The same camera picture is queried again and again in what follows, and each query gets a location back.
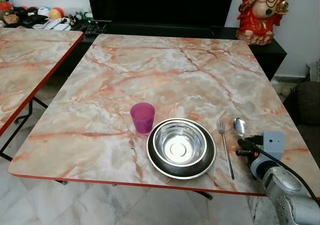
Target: red statue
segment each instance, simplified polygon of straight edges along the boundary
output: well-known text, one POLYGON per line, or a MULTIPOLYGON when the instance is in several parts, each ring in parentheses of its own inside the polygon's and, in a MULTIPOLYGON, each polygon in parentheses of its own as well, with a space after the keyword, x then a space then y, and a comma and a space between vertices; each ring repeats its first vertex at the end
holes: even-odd
POLYGON ((240 28, 236 37, 248 45, 265 45, 271 43, 274 33, 273 25, 279 26, 282 16, 288 12, 285 0, 242 0, 240 28))

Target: fork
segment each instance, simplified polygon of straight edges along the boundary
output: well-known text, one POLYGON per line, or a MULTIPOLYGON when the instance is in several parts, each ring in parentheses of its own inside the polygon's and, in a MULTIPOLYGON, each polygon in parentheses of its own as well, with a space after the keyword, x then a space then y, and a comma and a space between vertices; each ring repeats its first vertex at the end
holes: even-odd
POLYGON ((225 156, 226 156, 226 162, 228 164, 230 178, 233 180, 233 179, 235 179, 235 176, 234 176, 234 171, 232 170, 230 157, 229 157, 229 152, 228 152, 228 149, 227 149, 225 135, 224 135, 224 133, 226 131, 225 124, 220 118, 218 118, 217 121, 216 121, 216 128, 218 129, 218 132, 222 135, 222 140, 223 140, 223 145, 224 145, 224 150, 225 150, 225 156))

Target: purple cup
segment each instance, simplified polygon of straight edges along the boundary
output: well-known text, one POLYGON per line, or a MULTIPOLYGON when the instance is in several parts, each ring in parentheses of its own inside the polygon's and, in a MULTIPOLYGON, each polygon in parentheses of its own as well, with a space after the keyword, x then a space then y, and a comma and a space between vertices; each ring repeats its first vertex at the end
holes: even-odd
POLYGON ((152 130, 155 112, 154 106, 147 102, 137 103, 131 108, 130 114, 138 133, 147 134, 152 130))

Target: marble table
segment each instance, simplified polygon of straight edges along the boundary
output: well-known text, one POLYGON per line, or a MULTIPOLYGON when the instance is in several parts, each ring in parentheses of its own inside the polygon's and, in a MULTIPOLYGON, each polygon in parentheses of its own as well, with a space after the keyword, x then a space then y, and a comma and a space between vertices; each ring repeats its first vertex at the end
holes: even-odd
POLYGON ((0 28, 0 136, 82 38, 79 31, 0 28))
POLYGON ((12 160, 14 176, 194 191, 263 195, 244 157, 238 157, 232 120, 248 135, 283 131, 282 161, 320 197, 320 171, 249 47, 242 41, 99 35, 12 160), (130 108, 155 106, 155 124, 188 118, 203 125, 217 146, 213 167, 190 180, 153 168, 147 136, 138 134, 130 108), (218 117, 235 180, 230 180, 218 117))

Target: black cable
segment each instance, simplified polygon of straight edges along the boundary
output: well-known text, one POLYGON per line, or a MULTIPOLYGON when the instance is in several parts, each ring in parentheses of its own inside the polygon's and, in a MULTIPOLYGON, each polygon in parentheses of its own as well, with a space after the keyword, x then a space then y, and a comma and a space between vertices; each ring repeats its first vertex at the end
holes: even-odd
POLYGON ((275 157, 273 157, 272 155, 270 155, 269 153, 263 151, 262 149, 260 149, 259 147, 257 147, 257 145, 255 145, 254 143, 252 143, 252 146, 255 150, 257 150, 259 153, 262 153, 263 155, 265 155, 266 157, 270 158, 271 160, 275 161, 277 164, 281 165, 282 167, 284 167, 286 170, 288 170, 290 173, 292 173, 297 179, 300 180, 300 182, 305 186, 305 188, 307 189, 307 191, 309 192, 311 198, 316 202, 316 204, 318 204, 318 206, 320 207, 320 204, 317 201, 317 198, 314 194, 314 192, 311 190, 311 188, 309 187, 309 185, 306 183, 306 181, 299 176, 298 173, 296 173, 294 170, 292 170, 290 167, 288 167, 287 165, 285 165, 283 162, 281 162, 280 160, 276 159, 275 157))

